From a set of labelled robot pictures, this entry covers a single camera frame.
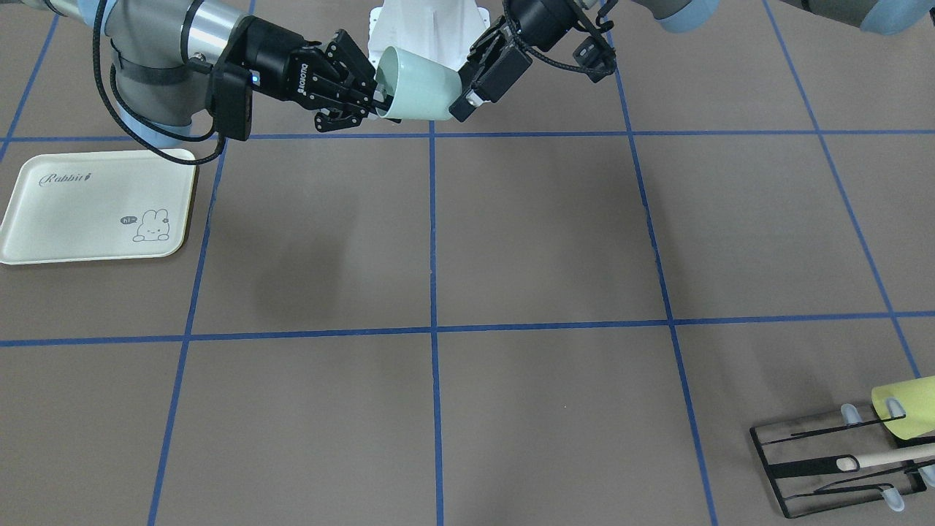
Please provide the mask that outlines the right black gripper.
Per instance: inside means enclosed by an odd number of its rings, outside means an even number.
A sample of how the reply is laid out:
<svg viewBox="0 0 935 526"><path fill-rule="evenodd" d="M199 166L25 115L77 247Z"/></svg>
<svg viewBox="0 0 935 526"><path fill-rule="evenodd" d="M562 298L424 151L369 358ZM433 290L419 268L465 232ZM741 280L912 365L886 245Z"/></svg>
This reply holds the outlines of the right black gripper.
<svg viewBox="0 0 935 526"><path fill-rule="evenodd" d="M302 64L308 63L323 43L306 40L255 16L244 17L237 30L237 65L248 70L253 89L271 99L310 107L313 100L299 86L299 74ZM338 29L325 45L325 56L338 71L341 83L363 103L319 104L314 117L318 132L354 129L371 115L390 110L391 102L374 102L376 69L345 29Z"/></svg>

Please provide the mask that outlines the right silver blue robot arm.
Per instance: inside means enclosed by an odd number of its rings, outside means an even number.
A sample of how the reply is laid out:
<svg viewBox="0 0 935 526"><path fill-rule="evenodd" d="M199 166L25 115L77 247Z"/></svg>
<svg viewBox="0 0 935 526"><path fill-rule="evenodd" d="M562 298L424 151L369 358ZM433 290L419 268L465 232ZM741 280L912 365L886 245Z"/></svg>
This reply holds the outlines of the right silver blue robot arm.
<svg viewBox="0 0 935 526"><path fill-rule="evenodd" d="M388 104L344 30L310 41L221 1L30 1L93 34L94 77L114 119L156 149L244 141L253 95L315 111L320 132L359 126Z"/></svg>

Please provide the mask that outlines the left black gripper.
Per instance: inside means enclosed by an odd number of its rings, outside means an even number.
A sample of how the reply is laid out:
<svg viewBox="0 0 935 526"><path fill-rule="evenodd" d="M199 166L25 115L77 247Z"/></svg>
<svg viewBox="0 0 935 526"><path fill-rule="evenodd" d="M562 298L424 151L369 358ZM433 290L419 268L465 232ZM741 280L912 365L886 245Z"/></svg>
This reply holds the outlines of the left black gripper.
<svg viewBox="0 0 935 526"><path fill-rule="evenodd" d="M505 1L505 19L493 21L478 37L458 70L461 88L449 106L451 116L465 122L482 104L500 100L533 63L517 46L551 50L584 8L582 1Z"/></svg>

